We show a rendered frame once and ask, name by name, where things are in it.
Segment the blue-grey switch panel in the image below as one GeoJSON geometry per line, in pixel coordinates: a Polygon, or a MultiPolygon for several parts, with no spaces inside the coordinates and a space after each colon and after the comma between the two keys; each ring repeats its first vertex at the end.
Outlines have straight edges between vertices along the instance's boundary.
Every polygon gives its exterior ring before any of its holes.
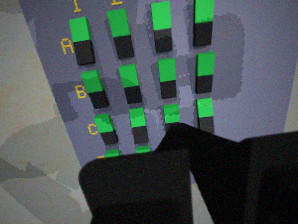
{"type": "Polygon", "coordinates": [[[18,0],[81,167],[155,151],[171,124],[283,133],[298,0],[18,0]]]}

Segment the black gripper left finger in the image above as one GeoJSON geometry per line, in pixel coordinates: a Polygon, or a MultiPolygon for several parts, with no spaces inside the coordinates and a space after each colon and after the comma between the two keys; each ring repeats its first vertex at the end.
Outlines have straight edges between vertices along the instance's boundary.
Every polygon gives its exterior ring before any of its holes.
{"type": "Polygon", "coordinates": [[[92,216],[97,206],[176,198],[183,224],[193,224],[189,150],[177,124],[155,151],[92,160],[78,180],[92,216]]]}

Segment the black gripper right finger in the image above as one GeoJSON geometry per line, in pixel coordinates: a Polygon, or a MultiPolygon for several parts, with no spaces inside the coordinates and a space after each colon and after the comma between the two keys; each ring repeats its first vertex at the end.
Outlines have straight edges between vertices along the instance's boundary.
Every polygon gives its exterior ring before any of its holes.
{"type": "Polygon", "coordinates": [[[177,125],[214,224],[255,224],[262,172],[298,163],[298,130],[235,142],[185,123],[177,125]]]}

